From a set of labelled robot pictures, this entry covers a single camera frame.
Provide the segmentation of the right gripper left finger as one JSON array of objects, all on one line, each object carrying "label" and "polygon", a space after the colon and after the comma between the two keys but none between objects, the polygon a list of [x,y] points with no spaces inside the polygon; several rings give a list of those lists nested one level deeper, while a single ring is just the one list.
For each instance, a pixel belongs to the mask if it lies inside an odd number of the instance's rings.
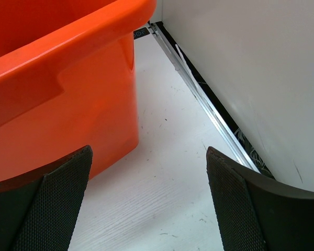
[{"label": "right gripper left finger", "polygon": [[86,145],[0,181],[0,250],[68,250],[92,159]]}]

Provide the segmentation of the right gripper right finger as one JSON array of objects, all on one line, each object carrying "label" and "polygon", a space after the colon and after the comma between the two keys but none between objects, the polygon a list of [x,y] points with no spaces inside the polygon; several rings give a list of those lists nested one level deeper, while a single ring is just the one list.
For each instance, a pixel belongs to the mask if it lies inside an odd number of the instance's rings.
[{"label": "right gripper right finger", "polygon": [[224,250],[314,250],[314,192],[268,178],[211,146],[206,160]]}]

